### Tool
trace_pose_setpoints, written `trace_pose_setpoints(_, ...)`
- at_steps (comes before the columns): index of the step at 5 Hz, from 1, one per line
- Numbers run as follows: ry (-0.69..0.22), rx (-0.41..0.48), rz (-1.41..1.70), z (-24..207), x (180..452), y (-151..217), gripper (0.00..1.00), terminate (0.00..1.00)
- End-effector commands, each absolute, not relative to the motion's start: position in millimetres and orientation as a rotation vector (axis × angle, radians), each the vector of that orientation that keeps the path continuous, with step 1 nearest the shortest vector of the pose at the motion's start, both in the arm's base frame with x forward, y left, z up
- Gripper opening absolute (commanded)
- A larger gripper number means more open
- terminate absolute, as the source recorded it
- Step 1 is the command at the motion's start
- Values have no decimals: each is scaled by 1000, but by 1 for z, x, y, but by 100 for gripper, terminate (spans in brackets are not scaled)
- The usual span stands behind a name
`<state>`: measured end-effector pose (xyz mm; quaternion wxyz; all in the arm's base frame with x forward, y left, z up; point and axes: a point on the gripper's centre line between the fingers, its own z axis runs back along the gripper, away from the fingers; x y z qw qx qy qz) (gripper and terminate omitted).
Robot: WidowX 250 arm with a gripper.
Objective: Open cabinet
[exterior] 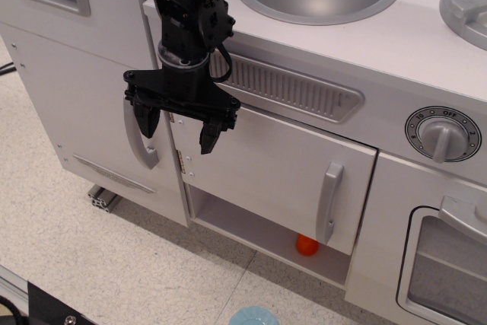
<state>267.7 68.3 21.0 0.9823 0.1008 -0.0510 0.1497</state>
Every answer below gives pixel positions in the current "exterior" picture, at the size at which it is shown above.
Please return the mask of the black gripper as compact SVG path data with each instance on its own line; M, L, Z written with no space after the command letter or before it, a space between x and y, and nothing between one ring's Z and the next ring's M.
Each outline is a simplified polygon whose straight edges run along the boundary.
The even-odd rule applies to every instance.
M140 132L152 138L162 110L203 121L199 144L210 154L221 130L233 129L240 101L213 82L208 63L189 69L128 70L125 99L132 105Z

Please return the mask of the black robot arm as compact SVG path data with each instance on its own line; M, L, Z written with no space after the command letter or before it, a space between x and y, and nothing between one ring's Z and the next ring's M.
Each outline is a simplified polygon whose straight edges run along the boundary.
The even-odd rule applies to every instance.
M219 51L228 65L224 41L232 37L235 20L225 0L154 0L161 19L158 70L130 70L125 99L135 124L146 138L158 126L162 110L202 122L202 154L212 152L222 132L233 129L240 101L223 91L231 69L220 76L210 72L210 56Z

